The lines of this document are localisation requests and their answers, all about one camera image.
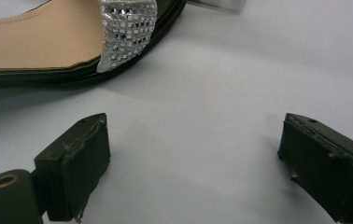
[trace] tan insole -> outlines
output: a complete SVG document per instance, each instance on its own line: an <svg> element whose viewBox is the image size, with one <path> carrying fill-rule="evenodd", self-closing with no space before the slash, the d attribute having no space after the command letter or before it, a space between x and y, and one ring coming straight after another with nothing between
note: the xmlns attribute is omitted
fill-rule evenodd
<svg viewBox="0 0 353 224"><path fill-rule="evenodd" d="M0 70L71 67L101 54L98 0L52 0L0 19Z"/></svg>

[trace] sandal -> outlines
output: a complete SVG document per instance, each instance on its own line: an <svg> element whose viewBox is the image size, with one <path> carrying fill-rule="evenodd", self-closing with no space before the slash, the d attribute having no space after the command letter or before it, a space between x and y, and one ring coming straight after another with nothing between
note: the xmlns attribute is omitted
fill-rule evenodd
<svg viewBox="0 0 353 224"><path fill-rule="evenodd" d="M0 89L83 88L153 48L186 0L51 0L0 19Z"/></svg>

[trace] black sole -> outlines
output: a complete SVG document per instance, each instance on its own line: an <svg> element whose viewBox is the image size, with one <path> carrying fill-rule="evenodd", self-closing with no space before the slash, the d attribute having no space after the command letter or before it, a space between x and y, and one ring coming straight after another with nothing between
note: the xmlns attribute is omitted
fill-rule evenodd
<svg viewBox="0 0 353 224"><path fill-rule="evenodd" d="M110 72L101 74L96 72L97 64L100 60L99 57L90 62L65 69L0 71L0 89L24 87L73 90L107 81L110 78L118 76L144 57L167 34L185 5L186 0L178 0L167 8L156 21L156 27L150 38L150 42L141 54Z"/></svg>

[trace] white backdrop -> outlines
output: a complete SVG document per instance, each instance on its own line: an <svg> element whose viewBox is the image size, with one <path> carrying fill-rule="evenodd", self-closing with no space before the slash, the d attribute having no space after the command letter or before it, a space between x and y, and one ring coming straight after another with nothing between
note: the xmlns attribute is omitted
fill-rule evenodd
<svg viewBox="0 0 353 224"><path fill-rule="evenodd" d="M0 0L0 18L39 4ZM0 91L0 173L32 171L42 149L101 112L112 162L83 223L333 223L276 152L287 112L353 139L353 1L247 0L238 16L187 5L119 77Z"/></svg>

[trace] sandal strap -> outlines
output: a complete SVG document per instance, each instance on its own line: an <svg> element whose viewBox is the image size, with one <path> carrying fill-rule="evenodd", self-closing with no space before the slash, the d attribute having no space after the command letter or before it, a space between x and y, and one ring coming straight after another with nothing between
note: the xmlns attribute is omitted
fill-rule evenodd
<svg viewBox="0 0 353 224"><path fill-rule="evenodd" d="M140 54L157 20L156 0L99 0L104 27L97 72L110 71Z"/></svg>

